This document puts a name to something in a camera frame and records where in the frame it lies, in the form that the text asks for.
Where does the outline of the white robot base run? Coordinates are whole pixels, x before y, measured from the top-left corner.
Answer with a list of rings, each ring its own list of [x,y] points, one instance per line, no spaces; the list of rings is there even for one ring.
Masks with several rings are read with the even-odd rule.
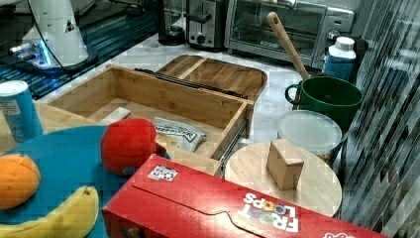
[[[78,71],[97,59],[85,45],[74,13],[84,14],[96,0],[1,0],[1,5],[26,3],[34,24],[23,42],[9,53],[42,71]]]

